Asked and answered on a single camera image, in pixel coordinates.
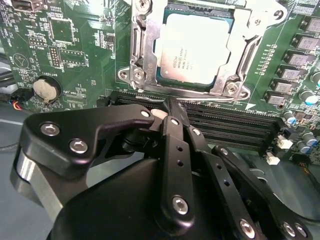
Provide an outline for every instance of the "vrm component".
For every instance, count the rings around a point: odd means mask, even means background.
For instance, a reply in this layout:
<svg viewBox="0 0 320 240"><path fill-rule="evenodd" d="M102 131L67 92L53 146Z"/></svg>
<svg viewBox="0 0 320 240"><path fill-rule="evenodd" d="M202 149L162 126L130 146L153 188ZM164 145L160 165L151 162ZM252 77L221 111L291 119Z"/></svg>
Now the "vrm component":
<svg viewBox="0 0 320 240"><path fill-rule="evenodd" d="M288 80L278 78L274 79L270 85L273 91L283 94L287 94L291 90L292 86L292 83Z"/></svg>
<svg viewBox="0 0 320 240"><path fill-rule="evenodd" d="M313 62L316 59L314 55L308 55L302 51L289 50L284 56L284 61L287 64L294 65L297 67L304 66L307 62Z"/></svg>
<svg viewBox="0 0 320 240"><path fill-rule="evenodd" d="M314 105L318 102L318 97L309 89L303 90L299 94L299 98L308 106Z"/></svg>
<svg viewBox="0 0 320 240"><path fill-rule="evenodd" d="M319 39L297 34L292 41L292 46L297 49L312 51L315 47L319 46Z"/></svg>
<svg viewBox="0 0 320 240"><path fill-rule="evenodd" d="M40 76L33 83L35 94L47 104L54 103L62 94L62 87L57 80L50 76Z"/></svg>
<svg viewBox="0 0 320 240"><path fill-rule="evenodd" d="M274 91L267 91L265 95L265 101L268 104L279 106L284 104L285 97L281 93L274 92Z"/></svg>
<svg viewBox="0 0 320 240"><path fill-rule="evenodd" d="M294 81L298 77L306 74L306 70L297 69L294 66L281 65L276 72L281 79Z"/></svg>
<svg viewBox="0 0 320 240"><path fill-rule="evenodd" d="M196 8L194 14L194 3L188 1L134 0L130 66L120 69L118 77L140 92L180 100L248 99L245 81L262 38L287 18L288 10L276 0L245 2L204 1L203 10Z"/></svg>
<svg viewBox="0 0 320 240"><path fill-rule="evenodd" d="M306 17L300 28L307 32L320 33L320 18Z"/></svg>

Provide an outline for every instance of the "cable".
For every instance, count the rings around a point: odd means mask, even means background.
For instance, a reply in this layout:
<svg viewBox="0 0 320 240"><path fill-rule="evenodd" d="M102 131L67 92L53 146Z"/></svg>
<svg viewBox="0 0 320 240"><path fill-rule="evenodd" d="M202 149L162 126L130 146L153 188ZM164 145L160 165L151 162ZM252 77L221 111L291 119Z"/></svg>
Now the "cable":
<svg viewBox="0 0 320 240"><path fill-rule="evenodd" d="M0 73L0 81L12 79L14 77L12 71L5 71Z"/></svg>
<svg viewBox="0 0 320 240"><path fill-rule="evenodd" d="M0 80L0 88L6 88L6 87L13 85L13 84L16 84L16 81L13 77L8 78L6 80Z"/></svg>
<svg viewBox="0 0 320 240"><path fill-rule="evenodd" d="M8 146L0 146L0 152L12 150L12 149L15 149L16 147L18 147L18 143L11 144Z"/></svg>

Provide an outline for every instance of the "white plastic part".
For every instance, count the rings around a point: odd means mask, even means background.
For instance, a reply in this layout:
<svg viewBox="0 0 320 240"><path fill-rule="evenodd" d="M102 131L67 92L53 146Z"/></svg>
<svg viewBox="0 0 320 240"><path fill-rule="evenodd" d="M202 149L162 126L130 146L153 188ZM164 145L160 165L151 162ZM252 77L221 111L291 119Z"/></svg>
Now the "white plastic part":
<svg viewBox="0 0 320 240"><path fill-rule="evenodd" d="M269 165L278 165L280 163L280 159L276 156L274 156L271 152L266 153L266 162Z"/></svg>
<svg viewBox="0 0 320 240"><path fill-rule="evenodd" d="M292 147L294 143L288 139L286 139L285 137L279 135L278 136L278 142L277 142L277 146L280 149L290 149Z"/></svg>

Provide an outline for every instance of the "screw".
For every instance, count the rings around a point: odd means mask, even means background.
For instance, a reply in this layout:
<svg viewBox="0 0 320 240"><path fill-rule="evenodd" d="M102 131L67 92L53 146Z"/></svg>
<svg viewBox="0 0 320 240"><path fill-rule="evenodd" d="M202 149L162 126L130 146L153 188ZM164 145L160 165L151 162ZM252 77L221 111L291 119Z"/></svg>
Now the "screw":
<svg viewBox="0 0 320 240"><path fill-rule="evenodd" d="M140 72L137 72L134 76L139 80L142 78L142 75Z"/></svg>
<svg viewBox="0 0 320 240"><path fill-rule="evenodd" d="M137 1L136 4L135 4L135 7L136 9L139 11L139 12L147 12L150 8L150 1L149 0L140 0L140 1Z"/></svg>
<svg viewBox="0 0 320 240"><path fill-rule="evenodd" d="M76 154L84 154L88 150L88 145L79 139L72 140L69 147Z"/></svg>
<svg viewBox="0 0 320 240"><path fill-rule="evenodd" d="M287 222L283 223L283 227L291 237L296 236L295 230Z"/></svg>
<svg viewBox="0 0 320 240"><path fill-rule="evenodd" d="M221 148L221 152L223 152L224 155L228 155L228 151L224 148Z"/></svg>
<svg viewBox="0 0 320 240"><path fill-rule="evenodd" d="M186 215L188 212L188 204L181 197L174 197L172 199L172 205L174 210L176 210L181 215Z"/></svg>
<svg viewBox="0 0 320 240"><path fill-rule="evenodd" d="M254 24L255 24L256 26L259 26L260 23L261 23L261 20L260 20L260 19L257 19L257 20L254 21Z"/></svg>
<svg viewBox="0 0 320 240"><path fill-rule="evenodd" d="M142 80L145 76L145 72L140 69L140 68L136 68L134 71L134 78L137 79L137 80Z"/></svg>
<svg viewBox="0 0 320 240"><path fill-rule="evenodd" d="M192 129L192 131L193 131L197 136L200 136L200 135L201 135L201 132L200 132L198 129L196 129L196 128Z"/></svg>
<svg viewBox="0 0 320 240"><path fill-rule="evenodd" d="M305 238L308 236L305 230L298 223L295 224L295 227L296 229L298 229L299 233L301 233L302 236L304 236Z"/></svg>
<svg viewBox="0 0 320 240"><path fill-rule="evenodd" d="M255 238L255 235L256 235L255 230L246 220L242 219L240 221L240 227L242 231L245 233L245 235L247 235L248 238L250 239Z"/></svg>
<svg viewBox="0 0 320 240"><path fill-rule="evenodd" d="M142 116L144 116L146 118L150 117L150 114L147 111L142 110L141 114L142 114Z"/></svg>
<svg viewBox="0 0 320 240"><path fill-rule="evenodd" d="M238 91L238 86L236 84L234 84L233 82L231 82L226 86L225 91L229 95L234 95Z"/></svg>
<svg viewBox="0 0 320 240"><path fill-rule="evenodd" d="M40 127L41 132L44 135L53 137L57 136L60 133L60 129L58 126L52 124L52 123L45 123Z"/></svg>
<svg viewBox="0 0 320 240"><path fill-rule="evenodd" d="M122 79L127 79L128 74L127 74L126 72L122 71L122 72L120 72L120 77L121 77Z"/></svg>
<svg viewBox="0 0 320 240"><path fill-rule="evenodd" d="M179 125L179 122L177 120L175 120L174 118L171 119L171 122L174 124L174 125Z"/></svg>

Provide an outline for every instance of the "motherboard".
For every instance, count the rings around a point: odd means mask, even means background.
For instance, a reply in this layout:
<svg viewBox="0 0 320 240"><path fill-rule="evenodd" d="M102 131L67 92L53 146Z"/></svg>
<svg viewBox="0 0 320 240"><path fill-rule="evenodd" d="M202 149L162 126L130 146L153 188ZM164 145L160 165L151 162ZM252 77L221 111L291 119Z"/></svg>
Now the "motherboard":
<svg viewBox="0 0 320 240"><path fill-rule="evenodd" d="M278 147L318 162L319 0L0 0L0 38L33 112L174 96L281 118Z"/></svg>

